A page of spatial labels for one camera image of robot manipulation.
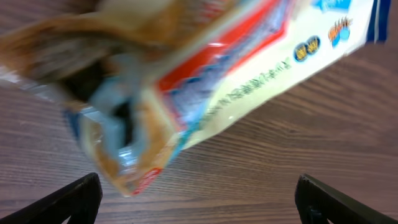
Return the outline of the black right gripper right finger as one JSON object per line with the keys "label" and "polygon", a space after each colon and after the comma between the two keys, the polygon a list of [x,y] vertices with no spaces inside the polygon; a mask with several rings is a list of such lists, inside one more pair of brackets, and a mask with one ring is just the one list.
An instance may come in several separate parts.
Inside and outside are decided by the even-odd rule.
{"label": "black right gripper right finger", "polygon": [[308,174],[298,178],[295,204],[302,224],[397,224]]}

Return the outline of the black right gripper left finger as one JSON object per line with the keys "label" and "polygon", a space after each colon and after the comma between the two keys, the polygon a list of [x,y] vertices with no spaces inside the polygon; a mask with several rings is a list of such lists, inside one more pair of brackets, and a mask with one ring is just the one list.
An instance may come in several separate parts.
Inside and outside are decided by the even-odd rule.
{"label": "black right gripper left finger", "polygon": [[92,172],[1,218],[1,224],[94,224],[102,196],[100,178]]}

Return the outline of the yellow snack chip bag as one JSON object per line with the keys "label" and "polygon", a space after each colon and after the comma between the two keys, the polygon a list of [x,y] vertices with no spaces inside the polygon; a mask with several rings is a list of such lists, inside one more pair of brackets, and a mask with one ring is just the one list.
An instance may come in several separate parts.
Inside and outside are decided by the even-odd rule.
{"label": "yellow snack chip bag", "polygon": [[63,106],[125,196],[368,42],[389,1],[100,1],[1,36],[1,84]]}

